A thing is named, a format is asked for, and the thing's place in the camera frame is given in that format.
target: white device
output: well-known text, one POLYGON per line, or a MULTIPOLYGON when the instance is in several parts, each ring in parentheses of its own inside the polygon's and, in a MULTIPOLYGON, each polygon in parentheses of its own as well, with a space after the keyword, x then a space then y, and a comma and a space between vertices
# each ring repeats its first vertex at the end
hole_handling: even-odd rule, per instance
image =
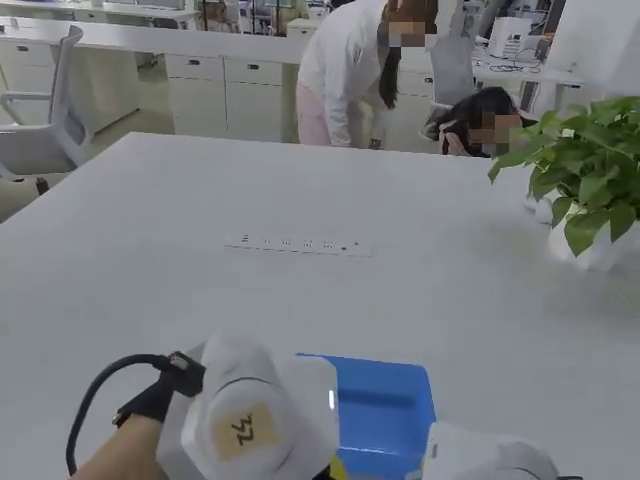
MULTIPOLYGON (((260 344, 222 336, 187 354, 206 371, 202 393, 174 394, 167 412, 156 459, 169 480, 312 480, 330 464, 339 447, 339 402, 328 361, 274 362, 260 344)), ((549 455, 527 440, 437 422, 422 472, 407 478, 559 477, 549 455)))
POLYGON ((518 437, 431 425, 422 480, 558 480, 551 457, 518 437))
POLYGON ((487 52, 496 58, 516 59, 524 50, 530 32, 530 18, 496 18, 487 52))
POLYGON ((203 391, 175 394, 156 458, 170 480, 311 480, 339 446, 335 368, 290 357, 276 368, 248 339, 213 337, 187 353, 203 391))

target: white table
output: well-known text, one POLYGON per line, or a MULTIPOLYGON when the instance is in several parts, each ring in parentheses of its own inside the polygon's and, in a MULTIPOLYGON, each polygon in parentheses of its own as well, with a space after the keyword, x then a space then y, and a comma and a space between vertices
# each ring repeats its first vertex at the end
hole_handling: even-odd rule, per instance
MULTIPOLYGON (((566 473, 635 478, 640 318, 619 287, 640 281, 552 262, 521 207, 524 172, 491 187, 487 169, 128 135, 0 227, 3 478, 64 477, 67 429, 108 362, 227 329, 278 352, 423 364, 439 418, 538 440, 566 473), (243 231, 355 239, 374 256, 223 247, 243 231)), ((105 387, 79 460, 152 378, 105 387)))
POLYGON ((174 10, 154 5, 129 5, 124 3, 105 2, 102 6, 93 6, 91 2, 33 2, 23 0, 0 0, 0 8, 10 11, 44 10, 50 12, 84 12, 125 17, 164 18, 178 23, 195 18, 194 10, 174 10))
POLYGON ((9 17, 0 17, 0 25, 6 26, 0 41, 55 45, 73 24, 84 32, 79 47, 106 50, 299 63, 305 47, 300 42, 280 37, 31 18, 19 18, 18 21, 19 28, 14 29, 9 17))

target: power strip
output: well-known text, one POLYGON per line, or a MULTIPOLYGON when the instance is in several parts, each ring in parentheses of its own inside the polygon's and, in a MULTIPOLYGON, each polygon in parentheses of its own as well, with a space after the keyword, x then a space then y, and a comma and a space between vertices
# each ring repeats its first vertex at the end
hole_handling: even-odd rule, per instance
POLYGON ((336 241, 324 238, 292 237, 286 235, 255 235, 239 233, 227 235, 225 247, 268 250, 275 252, 315 253, 346 257, 372 257, 371 249, 359 241, 336 241))

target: long black hair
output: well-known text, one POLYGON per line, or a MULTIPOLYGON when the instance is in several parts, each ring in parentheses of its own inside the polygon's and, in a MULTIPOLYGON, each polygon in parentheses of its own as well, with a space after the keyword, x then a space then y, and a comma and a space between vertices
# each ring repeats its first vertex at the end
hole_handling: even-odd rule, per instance
POLYGON ((458 135, 464 149, 473 154, 479 150, 478 145, 469 142, 469 130, 483 128, 483 117, 487 114, 513 115, 518 109, 507 91, 502 87, 487 87, 456 103, 453 108, 433 120, 428 135, 436 139, 440 135, 440 127, 452 124, 454 133, 458 135))
POLYGON ((393 109, 398 100, 398 68, 400 66, 402 49, 390 47, 387 59, 380 74, 380 97, 388 109, 393 109))

